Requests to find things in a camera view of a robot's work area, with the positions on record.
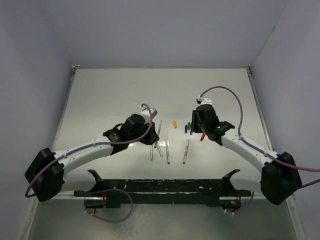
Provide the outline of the blue pen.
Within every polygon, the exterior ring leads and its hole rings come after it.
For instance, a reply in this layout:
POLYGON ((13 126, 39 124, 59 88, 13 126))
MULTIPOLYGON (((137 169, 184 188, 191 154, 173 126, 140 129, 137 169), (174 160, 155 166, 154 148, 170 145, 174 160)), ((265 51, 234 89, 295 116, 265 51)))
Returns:
MULTIPOLYGON (((163 122, 163 121, 160 120, 158 129, 157 129, 157 136, 159 137, 159 139, 160 139, 160 132, 161 132, 161 127, 162 127, 162 122, 163 122)), ((159 140, 157 140, 157 141, 154 143, 154 148, 155 148, 155 149, 157 148, 158 141, 159 141, 159 140)))

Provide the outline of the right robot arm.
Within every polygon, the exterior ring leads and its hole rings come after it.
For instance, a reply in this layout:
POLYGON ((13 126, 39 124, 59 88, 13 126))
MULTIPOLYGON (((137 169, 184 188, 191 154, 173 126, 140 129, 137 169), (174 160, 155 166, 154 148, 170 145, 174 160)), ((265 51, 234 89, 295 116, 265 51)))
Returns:
POLYGON ((225 175, 222 190, 226 195, 233 196, 238 191, 261 193, 270 203, 280 205, 302 186, 292 155, 246 140, 234 125, 219 120, 212 105, 202 104, 192 111, 191 129, 238 154, 258 170, 258 174, 248 175, 235 169, 225 175))

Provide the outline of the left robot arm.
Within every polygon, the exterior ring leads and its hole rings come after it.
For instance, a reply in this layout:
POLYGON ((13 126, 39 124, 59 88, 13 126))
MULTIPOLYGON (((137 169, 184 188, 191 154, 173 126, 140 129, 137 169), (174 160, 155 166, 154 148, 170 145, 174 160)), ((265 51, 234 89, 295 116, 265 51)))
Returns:
POLYGON ((153 145, 159 140, 153 118, 148 114, 132 114, 124 123, 107 130, 101 136, 80 146, 61 151, 44 148, 38 152, 24 176, 29 183, 25 197, 37 197, 45 202, 59 193, 84 191, 98 196, 103 184, 91 170, 73 171, 96 159, 124 151, 129 144, 153 145))

